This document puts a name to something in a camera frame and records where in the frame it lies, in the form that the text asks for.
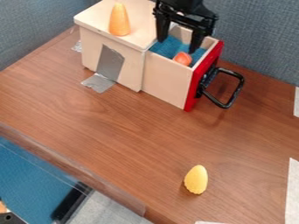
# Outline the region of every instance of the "white paper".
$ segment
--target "white paper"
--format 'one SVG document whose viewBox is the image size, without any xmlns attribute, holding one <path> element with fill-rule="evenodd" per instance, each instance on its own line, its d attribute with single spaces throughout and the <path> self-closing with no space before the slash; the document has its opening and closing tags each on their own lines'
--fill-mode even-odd
<svg viewBox="0 0 299 224">
<path fill-rule="evenodd" d="M 299 162 L 289 159 L 289 178 L 285 213 L 286 224 L 299 223 Z"/>
<path fill-rule="evenodd" d="M 294 116 L 299 117 L 299 87 L 296 87 Z"/>
</svg>

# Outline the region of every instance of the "black handle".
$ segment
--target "black handle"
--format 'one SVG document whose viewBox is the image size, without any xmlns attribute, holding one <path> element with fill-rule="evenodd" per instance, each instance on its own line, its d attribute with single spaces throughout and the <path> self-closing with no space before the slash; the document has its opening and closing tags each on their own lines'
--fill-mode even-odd
<svg viewBox="0 0 299 224">
<path fill-rule="evenodd" d="M 231 98 L 228 100 L 227 103 L 223 103 L 223 102 L 217 100 L 214 96 L 212 96 L 209 92 L 207 92 L 205 90 L 205 85 L 203 85 L 203 84 L 200 84 L 201 85 L 201 93 L 203 95 L 205 95 L 210 101 L 212 101 L 217 106 L 219 106 L 220 108 L 229 109 L 230 107 L 232 107 L 234 101 L 237 99 L 238 94 L 240 93 L 240 90 L 242 89 L 242 87 L 244 85 L 245 79 L 241 74 L 235 73 L 235 72 L 230 71 L 230 70 L 226 70 L 225 68 L 218 67 L 216 69 L 218 70 L 218 73 L 228 74 L 228 75 L 231 75 L 231 76 L 237 78 L 240 81 L 238 87 L 234 90 Z"/>
</svg>

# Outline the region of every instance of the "drawer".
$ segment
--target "drawer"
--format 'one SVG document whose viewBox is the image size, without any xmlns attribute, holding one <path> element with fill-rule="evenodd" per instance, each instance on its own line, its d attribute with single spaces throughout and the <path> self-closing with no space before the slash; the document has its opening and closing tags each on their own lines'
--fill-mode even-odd
<svg viewBox="0 0 299 224">
<path fill-rule="evenodd" d="M 187 46 L 191 42 L 191 31 L 183 27 L 175 26 L 169 34 L 174 39 L 181 40 L 183 45 Z M 222 41 L 206 37 L 198 50 L 202 51 L 201 57 L 193 59 L 191 66 L 183 66 L 172 60 L 173 55 L 166 58 L 164 53 L 153 52 L 153 46 L 145 55 L 143 91 L 180 109 L 191 109 L 196 102 L 198 82 L 218 59 L 222 46 Z"/>
</svg>

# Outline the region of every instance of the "box compartment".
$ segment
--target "box compartment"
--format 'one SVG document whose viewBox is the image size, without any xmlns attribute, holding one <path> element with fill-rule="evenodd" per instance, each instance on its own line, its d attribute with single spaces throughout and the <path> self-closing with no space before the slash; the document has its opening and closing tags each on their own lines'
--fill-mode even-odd
<svg viewBox="0 0 299 224">
<path fill-rule="evenodd" d="M 169 34 L 181 40 L 185 45 L 189 45 L 191 42 L 191 31 L 181 26 L 175 26 L 170 30 Z M 170 58 L 166 58 L 163 53 L 161 53 L 162 56 L 152 52 L 151 50 L 155 49 L 153 46 L 145 55 L 143 91 L 184 109 L 195 70 L 206 57 L 209 57 L 212 49 L 218 42 L 215 38 L 206 37 L 201 45 L 205 52 L 199 59 L 192 62 L 192 67 L 183 66 Z M 171 56 L 171 53 L 167 54 L 172 57 L 174 52 L 171 51 Z"/>
</svg>

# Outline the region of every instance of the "blue mat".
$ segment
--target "blue mat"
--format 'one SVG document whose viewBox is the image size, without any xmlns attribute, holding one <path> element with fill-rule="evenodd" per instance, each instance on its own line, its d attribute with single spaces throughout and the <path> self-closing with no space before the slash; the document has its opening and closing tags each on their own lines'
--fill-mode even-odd
<svg viewBox="0 0 299 224">
<path fill-rule="evenodd" d="M 188 53 L 189 45 L 186 45 L 180 39 L 169 35 L 163 43 L 156 42 L 149 50 L 172 60 L 180 52 Z M 189 65 L 189 67 L 193 67 L 203 56 L 205 51 L 206 49 L 199 48 L 195 53 L 191 54 L 192 63 Z"/>
<path fill-rule="evenodd" d="M 51 213 L 73 189 L 74 181 L 3 137 L 0 163 L 0 197 L 7 207 L 30 224 L 52 223 Z"/>
</svg>

